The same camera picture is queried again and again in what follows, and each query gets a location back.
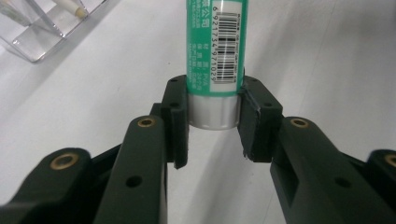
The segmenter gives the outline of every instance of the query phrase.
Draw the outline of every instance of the cylindrical container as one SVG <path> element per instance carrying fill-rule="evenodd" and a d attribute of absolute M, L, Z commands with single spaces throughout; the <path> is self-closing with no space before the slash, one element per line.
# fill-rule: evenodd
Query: cylindrical container
<path fill-rule="evenodd" d="M 190 124 L 226 130 L 239 122 L 248 0 L 188 0 Z"/>

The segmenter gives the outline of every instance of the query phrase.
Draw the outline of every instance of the barcode label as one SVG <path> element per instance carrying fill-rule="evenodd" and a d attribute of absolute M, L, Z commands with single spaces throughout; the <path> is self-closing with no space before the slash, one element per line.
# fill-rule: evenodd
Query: barcode label
<path fill-rule="evenodd" d="M 213 2 L 211 90 L 235 91 L 242 4 L 227 2 L 231 7 L 220 11 L 221 6 L 216 6 L 220 3 Z"/>

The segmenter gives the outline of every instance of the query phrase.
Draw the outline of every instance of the white pen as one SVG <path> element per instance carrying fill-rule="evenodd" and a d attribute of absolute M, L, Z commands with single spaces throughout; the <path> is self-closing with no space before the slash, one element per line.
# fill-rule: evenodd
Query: white pen
<path fill-rule="evenodd" d="M 84 19 L 88 16 L 87 11 L 72 0 L 52 0 L 52 2 L 80 19 Z"/>
<path fill-rule="evenodd" d="M 15 9 L 8 0 L 0 0 L 0 13 L 22 26 L 30 26 L 29 20 Z"/>

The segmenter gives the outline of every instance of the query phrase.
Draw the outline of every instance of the screw hole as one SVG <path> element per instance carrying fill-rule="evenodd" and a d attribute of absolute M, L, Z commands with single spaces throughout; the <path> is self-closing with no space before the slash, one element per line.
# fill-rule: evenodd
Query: screw hole
<path fill-rule="evenodd" d="M 385 156 L 385 161 L 393 167 L 396 167 L 396 155 L 394 154 L 388 154 Z"/>
<path fill-rule="evenodd" d="M 151 127 L 155 124 L 155 119 L 141 119 L 137 122 L 137 125 L 139 125 L 142 128 L 148 128 Z"/>
<path fill-rule="evenodd" d="M 76 164 L 78 161 L 78 155 L 75 153 L 65 153 L 57 158 L 55 158 L 51 164 L 50 168 L 52 170 L 63 170 L 69 168 Z"/>
<path fill-rule="evenodd" d="M 170 106 L 172 106 L 172 107 L 179 107 L 179 104 L 178 104 L 178 103 L 172 103 L 172 104 L 170 104 Z"/>
<path fill-rule="evenodd" d="M 334 179 L 335 183 L 337 185 L 339 185 L 340 187 L 343 187 L 345 189 L 349 189 L 351 186 L 351 183 L 349 181 L 347 181 L 345 178 L 343 177 L 336 177 Z"/>
<path fill-rule="evenodd" d="M 136 187 L 138 187 L 139 185 L 141 185 L 142 182 L 143 182 L 143 179 L 142 179 L 141 176 L 134 175 L 134 176 L 132 176 L 132 177 L 129 177 L 129 178 L 126 180 L 126 183 L 125 183 L 125 184 L 126 184 L 126 186 L 127 186 L 128 188 L 133 189 L 133 188 L 136 188 Z"/>
<path fill-rule="evenodd" d="M 307 128 L 308 123 L 303 119 L 292 119 L 291 124 L 296 126 L 297 128 Z"/>

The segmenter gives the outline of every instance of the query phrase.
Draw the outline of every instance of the black plastic part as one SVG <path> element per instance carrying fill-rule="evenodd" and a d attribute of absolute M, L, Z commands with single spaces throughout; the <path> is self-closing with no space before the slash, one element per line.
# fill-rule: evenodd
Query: black plastic part
<path fill-rule="evenodd" d="M 151 113 L 158 115 L 158 105 Z M 161 117 L 165 123 L 167 161 L 179 169 L 187 164 L 189 143 L 189 118 L 186 76 L 168 81 L 161 103 Z"/>
<path fill-rule="evenodd" d="M 155 116 L 134 119 L 94 223 L 166 223 L 165 166 L 163 120 Z"/>
<path fill-rule="evenodd" d="M 70 153 L 77 156 L 76 163 L 59 170 L 50 167 L 55 158 Z M 66 157 L 59 164 L 68 162 Z M 81 196 L 93 181 L 90 168 L 90 154 L 83 149 L 49 154 L 25 178 L 11 202 L 0 207 L 0 223 L 76 223 Z"/>
<path fill-rule="evenodd" d="M 288 160 L 274 158 L 271 174 L 288 223 L 396 223 L 385 201 L 315 123 L 283 119 L 279 140 Z"/>
<path fill-rule="evenodd" d="M 387 149 L 373 151 L 363 174 L 396 213 L 396 152 Z"/>
<path fill-rule="evenodd" d="M 242 102 L 238 132 L 244 156 L 254 162 L 271 162 L 283 119 L 282 105 L 254 77 L 245 77 L 239 95 Z"/>

